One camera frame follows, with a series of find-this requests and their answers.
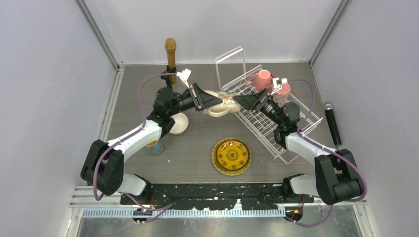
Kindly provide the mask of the cream floral cup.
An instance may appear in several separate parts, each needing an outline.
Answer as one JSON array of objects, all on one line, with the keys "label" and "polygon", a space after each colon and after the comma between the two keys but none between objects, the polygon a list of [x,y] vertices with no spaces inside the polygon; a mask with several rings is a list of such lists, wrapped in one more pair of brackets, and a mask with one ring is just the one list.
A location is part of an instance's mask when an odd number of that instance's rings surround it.
[{"label": "cream floral cup", "polygon": [[209,107],[208,109],[204,109],[204,115],[219,118],[226,114],[237,113],[241,110],[241,105],[233,99],[234,96],[238,95],[237,93],[227,93],[212,90],[205,90],[205,92],[222,99],[222,102],[215,106]]}]

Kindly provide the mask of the beige ceramic bowl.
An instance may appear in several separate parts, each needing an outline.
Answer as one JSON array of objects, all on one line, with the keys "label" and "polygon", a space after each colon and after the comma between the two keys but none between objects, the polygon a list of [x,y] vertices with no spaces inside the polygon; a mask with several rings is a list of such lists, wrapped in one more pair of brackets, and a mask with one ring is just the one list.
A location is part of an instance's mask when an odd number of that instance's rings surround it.
[{"label": "beige ceramic bowl", "polygon": [[169,131],[172,135],[182,135],[185,133],[186,129],[189,125],[189,119],[184,113],[178,113],[176,115],[171,116],[174,119],[174,126]]}]

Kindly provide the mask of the blue patterned bowl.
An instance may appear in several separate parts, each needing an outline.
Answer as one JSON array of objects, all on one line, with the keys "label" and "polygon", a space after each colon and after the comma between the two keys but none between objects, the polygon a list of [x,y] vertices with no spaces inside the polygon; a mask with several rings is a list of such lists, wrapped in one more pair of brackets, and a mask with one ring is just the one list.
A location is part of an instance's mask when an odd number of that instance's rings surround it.
[{"label": "blue patterned bowl", "polygon": [[154,156],[160,155],[164,149],[164,142],[161,139],[150,142],[144,147],[148,154]]}]

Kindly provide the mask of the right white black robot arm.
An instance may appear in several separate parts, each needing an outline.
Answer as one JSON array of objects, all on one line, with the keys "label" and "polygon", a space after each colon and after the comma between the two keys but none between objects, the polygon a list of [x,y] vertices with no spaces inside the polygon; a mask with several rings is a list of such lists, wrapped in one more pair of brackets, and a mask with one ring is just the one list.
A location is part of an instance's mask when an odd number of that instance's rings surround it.
[{"label": "right white black robot arm", "polygon": [[298,175],[283,187],[284,200],[296,202],[302,194],[307,194],[333,205],[341,201],[361,201],[366,196],[367,182],[350,151],[329,148],[300,131],[299,105],[287,102],[280,107],[268,96],[267,90],[252,95],[236,95],[233,99],[243,109],[261,112],[274,122],[277,125],[275,142],[314,165],[314,177]]}]

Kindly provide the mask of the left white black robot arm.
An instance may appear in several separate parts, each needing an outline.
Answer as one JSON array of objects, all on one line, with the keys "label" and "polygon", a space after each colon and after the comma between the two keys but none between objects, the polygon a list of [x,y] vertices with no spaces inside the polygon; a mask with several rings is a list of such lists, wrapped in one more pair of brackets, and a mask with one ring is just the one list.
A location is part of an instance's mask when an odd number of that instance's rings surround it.
[{"label": "left white black robot arm", "polygon": [[129,193],[139,204],[147,204],[152,196],[147,182],[125,173],[125,162],[147,144],[167,135],[175,125],[174,115],[189,109],[202,111],[222,102],[222,98],[196,83],[182,94],[170,87],[159,89],[151,114],[139,127],[111,141],[96,140],[91,144],[81,178],[104,195]]}]

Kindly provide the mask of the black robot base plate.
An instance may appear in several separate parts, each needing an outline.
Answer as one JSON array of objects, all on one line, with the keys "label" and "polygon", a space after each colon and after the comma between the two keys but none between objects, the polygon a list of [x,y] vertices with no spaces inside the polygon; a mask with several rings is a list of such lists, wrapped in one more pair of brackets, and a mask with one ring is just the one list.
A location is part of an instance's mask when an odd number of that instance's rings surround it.
[{"label": "black robot base plate", "polygon": [[122,205],[136,202],[156,207],[172,204],[176,210],[231,210],[238,203],[243,210],[270,210],[283,203],[313,203],[309,195],[286,194],[281,183],[160,183],[148,184],[145,191]]}]

